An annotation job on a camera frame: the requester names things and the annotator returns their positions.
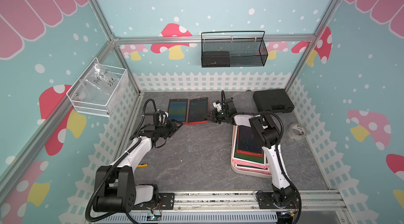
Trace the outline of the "red writing tablet top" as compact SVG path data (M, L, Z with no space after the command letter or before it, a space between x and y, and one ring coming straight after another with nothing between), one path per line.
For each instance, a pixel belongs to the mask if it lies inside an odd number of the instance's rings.
M170 99L168 118L187 124L188 99Z

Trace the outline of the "red writing tablet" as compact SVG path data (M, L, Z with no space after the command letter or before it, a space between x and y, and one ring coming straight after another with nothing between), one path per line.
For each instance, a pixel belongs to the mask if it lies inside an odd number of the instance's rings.
M208 114L208 98L190 99L188 104L187 124L205 124L208 120L205 116Z
M238 126L236 152L239 154L263 157L264 153L250 127Z
M170 99L168 118L187 124L188 99Z

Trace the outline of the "white plastic storage box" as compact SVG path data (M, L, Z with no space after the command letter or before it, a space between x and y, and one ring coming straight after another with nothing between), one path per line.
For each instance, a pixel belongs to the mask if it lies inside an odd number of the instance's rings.
M252 115L245 114L234 117L230 167L238 174L271 179L266 155L250 127L251 117Z

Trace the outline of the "pink writing tablet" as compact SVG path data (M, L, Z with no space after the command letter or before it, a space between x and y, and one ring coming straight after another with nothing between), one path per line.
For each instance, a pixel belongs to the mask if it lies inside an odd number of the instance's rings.
M271 172L269 170L269 168L257 168L257 167L253 167L253 166L245 166L245 165L239 165L239 164L235 164L235 168L237 168L238 170L242 170L242 171L250 171L250 172L255 172L255 173L259 173L259 174L264 174L264 175L271 175Z
M269 165L267 164L267 161L266 161L265 154L263 155L263 157L254 157L254 156L239 154L236 152L237 130L238 130L238 126L234 126L233 127L232 146L231 146L232 162L239 164L239 165L253 166L253 167L262 168L262 169L269 168Z

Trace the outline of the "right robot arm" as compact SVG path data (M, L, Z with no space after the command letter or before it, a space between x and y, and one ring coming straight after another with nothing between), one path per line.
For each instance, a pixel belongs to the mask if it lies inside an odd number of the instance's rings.
M301 208L301 197L297 187L287 175L280 149L280 141L284 134L284 124L280 117L271 111L258 113L238 113L233 99L222 98L222 101L213 103L214 109L205 118L213 123L226 122L238 127L245 126L252 130L254 143L264 152L271 172L272 192L262 192L262 198L269 196L269 201L277 208L283 209L293 204Z

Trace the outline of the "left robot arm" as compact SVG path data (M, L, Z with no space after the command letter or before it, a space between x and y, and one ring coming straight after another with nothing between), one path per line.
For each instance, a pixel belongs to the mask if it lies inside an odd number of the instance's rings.
M165 111L143 114L140 125L130 137L130 146L116 161L96 171L94 192L86 207L85 219L95 223L116 213L124 213L135 223L130 215L134 207L143 205L150 211L158 208L161 198L157 185L137 185L135 170L159 139L171 138L182 126L182 122L170 119Z

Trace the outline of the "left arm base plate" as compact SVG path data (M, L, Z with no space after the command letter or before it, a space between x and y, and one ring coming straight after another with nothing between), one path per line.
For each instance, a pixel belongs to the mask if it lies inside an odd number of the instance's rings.
M174 202L175 202L175 194L174 193L160 193L159 194L160 198L160 203L159 206L154 208L154 211L158 210L173 210L174 209ZM137 210L150 210L155 205L152 206L146 206L146 203L140 204L139 206L136 207Z

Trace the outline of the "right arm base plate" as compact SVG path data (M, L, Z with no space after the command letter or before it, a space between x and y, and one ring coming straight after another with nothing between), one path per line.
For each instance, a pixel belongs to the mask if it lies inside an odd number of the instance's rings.
M296 194L282 195L280 192L258 191L255 197L260 209L301 209Z

